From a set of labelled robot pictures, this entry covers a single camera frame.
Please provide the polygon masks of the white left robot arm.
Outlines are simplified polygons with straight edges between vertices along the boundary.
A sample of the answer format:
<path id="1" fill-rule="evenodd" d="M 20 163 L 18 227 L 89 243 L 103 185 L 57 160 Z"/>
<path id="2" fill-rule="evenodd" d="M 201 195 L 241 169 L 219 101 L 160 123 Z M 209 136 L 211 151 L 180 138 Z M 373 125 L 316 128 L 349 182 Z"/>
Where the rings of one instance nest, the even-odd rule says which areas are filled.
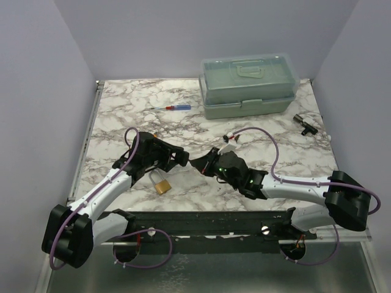
<path id="1" fill-rule="evenodd" d="M 42 251 L 49 255 L 49 265 L 59 270 L 65 265 L 81 267 L 93 249 L 110 239 L 131 240 L 136 218 L 117 209 L 102 214 L 121 194 L 130 190 L 146 173 L 160 169 L 168 172 L 186 166 L 189 153 L 149 132 L 136 132 L 128 149 L 117 159 L 109 173 L 90 192 L 68 206 L 55 206 L 48 218 Z"/>

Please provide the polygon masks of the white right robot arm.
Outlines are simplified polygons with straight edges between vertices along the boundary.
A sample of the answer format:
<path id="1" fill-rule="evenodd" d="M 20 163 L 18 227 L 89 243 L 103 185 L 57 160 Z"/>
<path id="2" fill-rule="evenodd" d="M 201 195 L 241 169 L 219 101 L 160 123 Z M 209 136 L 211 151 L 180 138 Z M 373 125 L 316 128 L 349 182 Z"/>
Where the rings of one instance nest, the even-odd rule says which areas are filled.
<path id="1" fill-rule="evenodd" d="M 267 171 L 249 168 L 233 151 L 219 154 L 217 148 L 190 164 L 202 175 L 217 177 L 252 200 L 309 202 L 308 207 L 288 211 L 290 218 L 281 224 L 281 232 L 288 239 L 320 226 L 339 225 L 351 231 L 364 231 L 367 227 L 371 196 L 345 172 L 334 171 L 320 178 L 273 177 Z"/>

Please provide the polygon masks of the brass padlock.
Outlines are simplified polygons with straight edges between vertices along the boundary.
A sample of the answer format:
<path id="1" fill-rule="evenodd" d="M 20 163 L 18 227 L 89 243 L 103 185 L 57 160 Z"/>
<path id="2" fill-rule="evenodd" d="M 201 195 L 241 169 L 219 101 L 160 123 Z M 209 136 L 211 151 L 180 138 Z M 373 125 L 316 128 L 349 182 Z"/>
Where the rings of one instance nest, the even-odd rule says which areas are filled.
<path id="1" fill-rule="evenodd" d="M 171 185 L 169 184 L 167 179 L 165 179 L 165 177 L 163 177 L 163 175 L 158 170 L 152 170 L 148 174 L 148 177 L 149 177 L 150 181 L 152 182 L 158 195 L 163 195 L 166 192 L 171 190 L 171 188 L 172 188 Z"/>

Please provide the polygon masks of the red blue screwdriver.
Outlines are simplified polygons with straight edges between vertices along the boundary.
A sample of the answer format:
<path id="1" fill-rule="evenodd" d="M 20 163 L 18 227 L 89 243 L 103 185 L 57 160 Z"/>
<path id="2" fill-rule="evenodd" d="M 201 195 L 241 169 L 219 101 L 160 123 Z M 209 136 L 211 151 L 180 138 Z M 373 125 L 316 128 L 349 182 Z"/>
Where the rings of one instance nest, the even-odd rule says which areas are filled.
<path id="1" fill-rule="evenodd" d="M 191 105 L 183 104 L 183 105 L 171 105 L 165 107 L 151 107 L 150 110 L 191 110 Z"/>

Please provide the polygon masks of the green plastic toolbox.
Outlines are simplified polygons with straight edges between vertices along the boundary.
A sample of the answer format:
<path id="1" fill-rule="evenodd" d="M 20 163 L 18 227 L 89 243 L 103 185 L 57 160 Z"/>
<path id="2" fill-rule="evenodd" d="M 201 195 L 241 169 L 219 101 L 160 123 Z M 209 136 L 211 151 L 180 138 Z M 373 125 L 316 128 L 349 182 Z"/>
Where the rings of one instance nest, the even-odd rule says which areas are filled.
<path id="1" fill-rule="evenodd" d="M 199 86 L 209 120 L 285 112 L 299 77 L 286 54 L 205 59 Z"/>

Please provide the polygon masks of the black T-shaped tool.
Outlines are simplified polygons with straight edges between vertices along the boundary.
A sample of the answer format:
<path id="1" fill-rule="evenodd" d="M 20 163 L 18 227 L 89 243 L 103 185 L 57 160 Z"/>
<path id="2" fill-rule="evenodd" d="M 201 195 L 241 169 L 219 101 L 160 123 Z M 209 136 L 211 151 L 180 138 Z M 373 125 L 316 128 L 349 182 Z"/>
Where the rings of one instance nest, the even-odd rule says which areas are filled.
<path id="1" fill-rule="evenodd" d="M 301 132 L 302 136 L 306 136 L 307 134 L 316 135 L 318 133 L 318 130 L 312 125 L 305 122 L 304 119 L 299 114 L 296 114 L 293 117 L 293 120 L 296 123 L 299 123 L 304 128 Z"/>

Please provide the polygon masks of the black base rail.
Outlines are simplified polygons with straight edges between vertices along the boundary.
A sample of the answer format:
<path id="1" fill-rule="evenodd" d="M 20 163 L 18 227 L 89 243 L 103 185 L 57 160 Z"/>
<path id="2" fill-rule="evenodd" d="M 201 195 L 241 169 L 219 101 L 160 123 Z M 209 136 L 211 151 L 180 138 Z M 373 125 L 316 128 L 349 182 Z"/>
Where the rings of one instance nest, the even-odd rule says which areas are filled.
<path id="1" fill-rule="evenodd" d="M 141 253 L 162 255 L 168 245 L 173 253 L 279 253 L 280 241 L 294 244 L 298 239 L 316 239 L 290 225 L 293 211 L 233 212 L 131 212 L 126 237 L 112 236 L 118 247 L 135 243 L 130 234 L 142 231 Z"/>

